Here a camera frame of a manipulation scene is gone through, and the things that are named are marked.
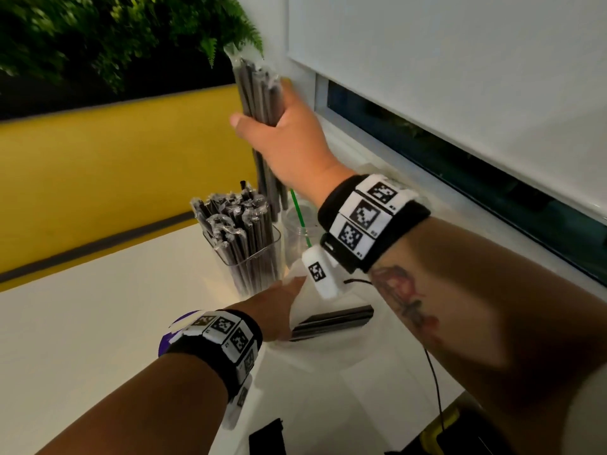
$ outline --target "black cable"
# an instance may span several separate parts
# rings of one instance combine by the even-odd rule
[[[373,283],[371,281],[367,281],[364,279],[346,279],[344,284],[350,284],[351,282],[364,282],[365,284]],[[434,371],[434,366],[432,365],[432,360],[430,359],[430,354],[428,354],[428,350],[424,348],[424,352],[426,353],[426,357],[428,358],[428,364],[430,364],[430,370],[432,371],[432,376],[434,377],[434,384],[436,385],[436,398],[438,399],[438,413],[441,417],[441,428],[443,428],[443,432],[445,431],[445,419],[443,416],[443,406],[441,405],[441,390],[438,387],[438,379],[436,378],[436,372]]]

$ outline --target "colorful tattoo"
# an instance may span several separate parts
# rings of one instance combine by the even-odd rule
[[[369,272],[371,282],[381,296],[389,303],[396,303],[394,311],[408,319],[425,340],[441,343],[436,337],[438,318],[424,314],[421,311],[421,297],[415,289],[415,279],[404,268],[394,265],[392,267],[377,268]]]

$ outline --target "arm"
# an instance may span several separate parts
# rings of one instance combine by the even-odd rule
[[[315,115],[288,83],[285,96],[277,128],[242,115],[231,123],[284,183],[320,207],[355,173],[330,153]],[[607,362],[606,304],[436,218],[392,245],[369,275],[406,327],[520,453],[560,451],[575,391]]]
[[[291,305],[304,280],[277,284],[230,308],[251,316],[264,341],[289,338]],[[227,403],[224,383],[206,363],[187,354],[166,354],[72,423],[38,455],[205,454]]]

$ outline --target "person's left hand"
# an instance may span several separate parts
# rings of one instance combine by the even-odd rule
[[[264,342],[287,341],[291,338],[291,306],[304,282],[305,277],[295,278],[286,285],[277,281],[259,294],[228,308],[242,311],[252,317],[262,329]]]

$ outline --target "fingernail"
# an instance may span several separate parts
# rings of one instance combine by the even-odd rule
[[[231,127],[236,129],[236,126],[238,126],[238,122],[240,121],[240,115],[235,113],[232,116],[230,116],[230,125]]]

